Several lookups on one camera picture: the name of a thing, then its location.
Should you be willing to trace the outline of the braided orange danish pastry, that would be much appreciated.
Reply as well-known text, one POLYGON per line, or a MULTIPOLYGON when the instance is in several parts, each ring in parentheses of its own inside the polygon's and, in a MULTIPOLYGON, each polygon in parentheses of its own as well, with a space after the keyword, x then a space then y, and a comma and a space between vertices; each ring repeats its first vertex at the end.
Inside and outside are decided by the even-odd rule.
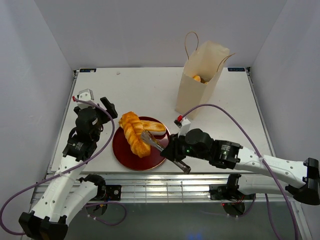
POLYGON ((130 145, 131 152, 139 158, 149 156, 151 154, 151 146, 141 139, 141 134, 145 129, 138 115, 129 111, 122 115, 118 123, 124 131, 124 136, 130 145))

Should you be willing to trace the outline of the metal tongs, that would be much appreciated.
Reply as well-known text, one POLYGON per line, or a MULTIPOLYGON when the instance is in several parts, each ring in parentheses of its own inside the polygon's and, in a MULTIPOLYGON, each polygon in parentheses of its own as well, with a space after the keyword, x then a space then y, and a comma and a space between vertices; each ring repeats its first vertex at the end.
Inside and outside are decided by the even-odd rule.
POLYGON ((185 164, 182 160, 175 160, 173 156, 171 156, 168 151, 166 150, 168 147, 164 147, 161 145, 153 136, 152 134, 144 130, 140 135, 140 138, 147 144, 151 145, 152 147, 156 148, 160 151, 160 155, 165 159, 171 161, 175 164, 179 169, 183 171, 184 174, 189 174, 191 171, 191 167, 185 164))

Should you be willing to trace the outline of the twisted orange pastry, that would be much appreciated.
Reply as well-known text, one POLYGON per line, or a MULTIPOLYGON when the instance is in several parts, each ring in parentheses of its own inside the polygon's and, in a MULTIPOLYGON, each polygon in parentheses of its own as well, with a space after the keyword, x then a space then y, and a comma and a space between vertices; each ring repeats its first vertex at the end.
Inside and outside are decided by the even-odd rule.
POLYGON ((197 82, 202 83, 202 84, 205 84, 205 85, 208 84, 208 82, 205 81, 205 80, 204 80, 202 77, 200 77, 199 75, 195 75, 195 76, 193 77, 193 79, 194 79, 195 81, 197 81, 197 82))

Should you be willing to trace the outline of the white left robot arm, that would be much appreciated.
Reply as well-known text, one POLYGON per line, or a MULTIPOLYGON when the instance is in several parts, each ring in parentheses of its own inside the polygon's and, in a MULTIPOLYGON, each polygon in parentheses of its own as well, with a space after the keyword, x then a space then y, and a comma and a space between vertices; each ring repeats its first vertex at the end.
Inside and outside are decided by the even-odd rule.
POLYGON ((34 240, 63 240, 75 215, 91 200, 106 199, 106 181, 97 174, 80 177, 96 151, 104 124, 118 117, 115 105, 100 98, 104 108, 92 100, 74 97, 75 127, 70 131, 60 165, 38 203, 19 217, 24 233, 34 240))

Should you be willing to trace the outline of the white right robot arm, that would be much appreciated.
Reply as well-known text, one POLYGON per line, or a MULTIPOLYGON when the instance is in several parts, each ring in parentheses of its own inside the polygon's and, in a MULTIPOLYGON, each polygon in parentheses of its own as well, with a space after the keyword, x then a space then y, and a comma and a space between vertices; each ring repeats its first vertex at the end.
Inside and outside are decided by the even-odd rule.
POLYGON ((259 156, 257 151, 238 143, 214 140, 199 128, 185 135, 170 135, 168 145, 161 147, 160 154, 186 174, 191 168, 183 160, 192 157, 208 161, 218 169, 248 171, 266 176, 276 184, 281 194, 306 205, 320 204, 320 163, 315 158, 292 161, 270 155, 259 156))

